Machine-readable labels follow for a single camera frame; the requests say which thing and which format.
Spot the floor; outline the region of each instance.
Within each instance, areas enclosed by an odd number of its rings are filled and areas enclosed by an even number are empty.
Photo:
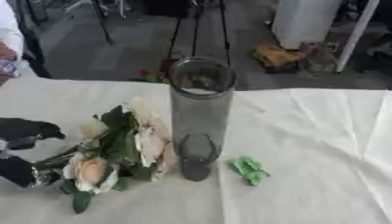
[[[275,43],[263,21],[271,15],[273,0],[227,0],[228,36],[238,90],[275,88],[360,88],[389,89],[392,79],[381,73],[266,74],[249,57],[261,43]],[[107,26],[115,41],[108,45],[90,5],[64,15],[62,6],[50,9],[51,21],[44,24],[40,37],[47,55],[47,66],[57,79],[129,81],[141,70],[155,73],[166,55],[175,19],[148,17],[136,9],[122,20],[112,13]],[[193,21],[181,27],[176,53],[189,55]],[[218,9],[209,9],[201,20],[198,55],[224,60],[221,19]]]

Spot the rose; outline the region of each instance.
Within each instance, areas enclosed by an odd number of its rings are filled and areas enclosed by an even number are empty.
[[[85,160],[84,155],[77,152],[64,167],[63,176],[65,179],[74,179],[81,192],[106,193],[118,181],[117,169],[111,168],[113,171],[105,177],[105,171],[109,169],[106,160],[101,157]]]
[[[138,129],[135,135],[136,149],[141,153],[141,159],[144,167],[150,167],[152,164],[164,155],[166,147],[171,145],[171,134],[159,114],[153,110],[141,99],[136,98],[130,105],[137,122]]]
[[[97,184],[105,174],[106,161],[100,157],[80,162],[80,167],[75,167],[76,178],[82,182]]]
[[[106,126],[104,122],[101,122],[94,117],[80,126],[80,131],[83,135],[82,138],[90,141],[101,137],[108,129],[108,126]]]

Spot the table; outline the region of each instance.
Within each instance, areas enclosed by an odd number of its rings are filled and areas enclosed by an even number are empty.
[[[8,78],[0,77],[0,87],[8,80]]]
[[[43,80],[26,77],[0,88],[0,116],[57,123],[66,141],[23,152],[35,160],[79,141],[80,123],[140,96],[170,123],[166,85]],[[127,192],[94,198],[74,216],[54,186],[19,189],[0,179],[0,224],[391,223],[392,97],[387,91],[283,89],[236,92],[226,145],[213,175],[193,183],[176,171]],[[228,169],[239,155],[272,174],[258,187]]]

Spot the white pole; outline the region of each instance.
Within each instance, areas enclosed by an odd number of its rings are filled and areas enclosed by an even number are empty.
[[[363,32],[368,27],[370,19],[375,14],[375,10],[377,9],[379,3],[380,0],[370,0],[367,3],[365,10],[360,16],[360,20],[355,26],[353,33],[351,34],[350,39],[348,40],[345,49],[343,50],[343,53],[340,55],[338,66],[336,69],[337,73],[341,73],[345,69],[348,60],[351,58],[351,55],[353,54],[353,51],[358,44],[358,41],[360,41]]]

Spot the rose bouquet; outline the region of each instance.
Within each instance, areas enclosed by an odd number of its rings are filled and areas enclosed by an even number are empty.
[[[168,170],[172,162],[168,129],[142,101],[132,104],[92,117],[80,128],[83,141],[64,154],[67,164],[60,190],[73,196],[77,214],[99,193],[124,191],[131,180],[159,179]]]

